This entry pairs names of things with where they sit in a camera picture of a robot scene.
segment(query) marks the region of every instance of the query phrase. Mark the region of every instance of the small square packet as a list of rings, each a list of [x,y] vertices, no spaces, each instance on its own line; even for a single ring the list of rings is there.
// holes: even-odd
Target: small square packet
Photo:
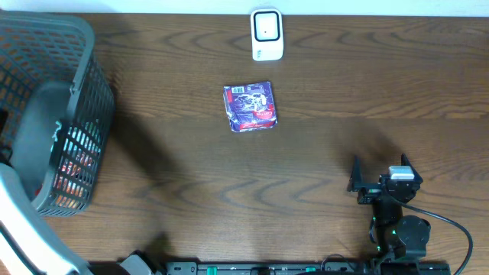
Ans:
[[[233,132],[268,129],[277,123],[270,82],[225,86],[224,103]]]

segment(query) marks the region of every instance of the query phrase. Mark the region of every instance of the white label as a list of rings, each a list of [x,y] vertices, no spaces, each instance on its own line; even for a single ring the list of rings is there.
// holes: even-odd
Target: white label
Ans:
[[[243,87],[233,87],[231,88],[232,93],[245,93],[245,88]]]

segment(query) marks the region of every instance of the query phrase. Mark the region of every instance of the white wall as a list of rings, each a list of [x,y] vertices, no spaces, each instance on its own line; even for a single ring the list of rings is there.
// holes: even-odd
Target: white wall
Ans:
[[[489,16],[489,0],[1,0],[20,11],[250,14],[275,7],[285,15]]]

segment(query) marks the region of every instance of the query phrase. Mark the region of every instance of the wood grain surface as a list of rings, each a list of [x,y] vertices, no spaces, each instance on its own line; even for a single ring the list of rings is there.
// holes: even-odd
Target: wood grain surface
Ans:
[[[489,273],[486,18],[286,16],[283,59],[258,63],[248,16],[80,16],[117,112],[92,205],[46,220],[87,260],[368,257],[353,155],[376,180],[405,152],[425,180],[411,204],[466,226],[465,274]],[[264,80],[277,126],[232,133],[222,87]],[[426,259],[455,271],[464,234],[423,218]]]

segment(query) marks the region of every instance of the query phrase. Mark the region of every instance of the gray plastic basket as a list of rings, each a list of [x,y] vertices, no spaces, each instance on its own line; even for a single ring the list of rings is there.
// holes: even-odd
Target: gray plastic basket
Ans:
[[[80,18],[0,11],[0,109],[2,114],[8,113],[0,145],[12,148],[11,165],[21,176],[33,207],[42,215],[75,215],[92,198],[115,110],[93,46],[93,30]],[[63,88],[60,83],[68,84]],[[58,90],[60,96],[53,97]],[[50,98],[39,102],[44,97],[44,93],[36,96],[39,91]],[[36,104],[28,102],[33,98]],[[46,111],[44,118],[41,107],[61,113]],[[36,122],[48,121],[49,127],[42,128],[40,123],[26,126],[31,122],[22,116],[31,109],[40,114],[37,120],[42,121]],[[34,137],[22,143],[27,139],[19,141],[19,127],[24,129],[24,136],[32,129],[40,129],[40,133],[29,133]],[[52,138],[49,147],[40,142],[46,138],[36,138],[37,134]],[[39,166],[44,169],[43,179],[36,186],[25,186],[23,174]]]

